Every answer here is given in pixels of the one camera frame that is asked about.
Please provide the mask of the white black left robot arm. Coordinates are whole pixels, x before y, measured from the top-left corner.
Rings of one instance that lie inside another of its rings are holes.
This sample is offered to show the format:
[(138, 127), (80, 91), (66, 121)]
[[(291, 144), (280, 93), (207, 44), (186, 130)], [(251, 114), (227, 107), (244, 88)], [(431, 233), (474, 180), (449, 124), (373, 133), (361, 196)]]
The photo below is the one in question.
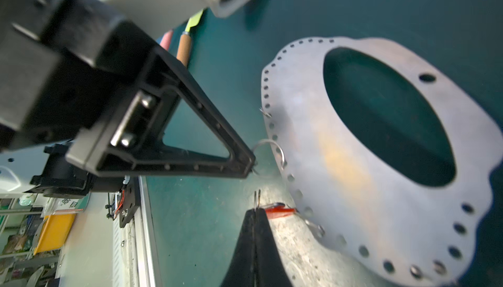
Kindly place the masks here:
[(249, 0), (1, 0), (1, 191), (82, 198), (126, 176), (245, 178), (255, 156), (157, 38)]

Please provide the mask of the red key tag with keyring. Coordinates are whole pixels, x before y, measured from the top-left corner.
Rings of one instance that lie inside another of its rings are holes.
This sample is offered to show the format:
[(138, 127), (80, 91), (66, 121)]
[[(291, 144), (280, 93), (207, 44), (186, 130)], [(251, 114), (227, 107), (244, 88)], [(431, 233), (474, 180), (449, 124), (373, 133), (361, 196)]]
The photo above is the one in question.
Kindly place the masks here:
[(261, 204), (261, 190), (254, 192), (254, 209), (263, 211), (269, 220), (285, 218), (297, 214), (297, 209), (289, 207), (285, 203)]

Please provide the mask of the small silver keyring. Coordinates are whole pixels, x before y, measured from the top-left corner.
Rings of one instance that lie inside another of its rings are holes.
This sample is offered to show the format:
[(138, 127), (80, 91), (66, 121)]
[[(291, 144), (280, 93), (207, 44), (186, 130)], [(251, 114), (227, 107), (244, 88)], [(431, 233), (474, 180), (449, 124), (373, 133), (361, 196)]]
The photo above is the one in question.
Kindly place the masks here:
[(276, 160), (276, 165), (278, 167), (278, 172), (279, 174), (277, 175), (264, 175), (264, 174), (261, 174), (257, 169), (256, 167), (259, 165), (258, 163), (258, 160), (255, 160), (255, 163), (253, 165), (253, 167), (251, 168), (251, 171), (256, 175), (258, 176), (259, 178), (263, 178), (263, 179), (271, 179), (271, 178), (275, 178), (277, 176), (280, 176), (286, 165), (287, 165), (287, 160), (286, 160), (286, 155), (284, 153), (284, 150), (282, 149), (281, 145), (279, 143), (277, 143), (276, 140), (272, 140), (272, 139), (262, 139), (260, 141), (258, 141), (252, 148), (251, 148), (251, 151), (253, 153), (256, 152), (256, 150), (262, 146), (269, 146), (270, 147), (270, 150), (271, 150), (271, 153), (272, 155), (274, 156), (275, 160)]

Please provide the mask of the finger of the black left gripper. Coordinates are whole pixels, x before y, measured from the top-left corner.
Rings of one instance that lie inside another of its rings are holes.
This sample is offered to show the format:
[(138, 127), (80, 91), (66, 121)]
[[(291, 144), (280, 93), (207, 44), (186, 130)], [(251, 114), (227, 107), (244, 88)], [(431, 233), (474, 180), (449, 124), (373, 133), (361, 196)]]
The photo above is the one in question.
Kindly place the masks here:
[[(166, 128), (182, 101), (223, 144), (227, 157), (164, 143)], [(162, 47), (147, 54), (134, 83), (113, 94), (94, 125), (79, 131), (65, 159), (103, 177), (246, 178), (255, 164), (254, 152), (187, 68)]]

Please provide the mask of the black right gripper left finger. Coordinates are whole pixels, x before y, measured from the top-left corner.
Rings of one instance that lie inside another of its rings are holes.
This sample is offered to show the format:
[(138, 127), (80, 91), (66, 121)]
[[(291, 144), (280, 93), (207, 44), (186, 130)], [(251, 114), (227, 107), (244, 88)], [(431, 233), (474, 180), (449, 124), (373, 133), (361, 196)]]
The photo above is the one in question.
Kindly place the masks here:
[(255, 286), (255, 211), (246, 211), (233, 257), (221, 286)]

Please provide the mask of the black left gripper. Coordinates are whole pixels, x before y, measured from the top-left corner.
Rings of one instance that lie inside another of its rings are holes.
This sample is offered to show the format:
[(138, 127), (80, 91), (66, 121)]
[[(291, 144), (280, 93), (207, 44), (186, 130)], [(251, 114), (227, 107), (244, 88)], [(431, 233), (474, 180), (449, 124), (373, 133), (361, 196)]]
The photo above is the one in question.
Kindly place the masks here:
[(1, 0), (1, 148), (92, 127), (155, 44), (99, 0)]

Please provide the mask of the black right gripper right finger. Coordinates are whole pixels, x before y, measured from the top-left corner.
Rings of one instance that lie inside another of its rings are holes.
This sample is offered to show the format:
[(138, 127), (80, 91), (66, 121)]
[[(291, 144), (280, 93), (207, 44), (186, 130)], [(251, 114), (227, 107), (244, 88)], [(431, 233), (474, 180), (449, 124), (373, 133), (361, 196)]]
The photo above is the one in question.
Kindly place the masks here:
[(292, 286), (262, 208), (256, 210), (256, 286)]

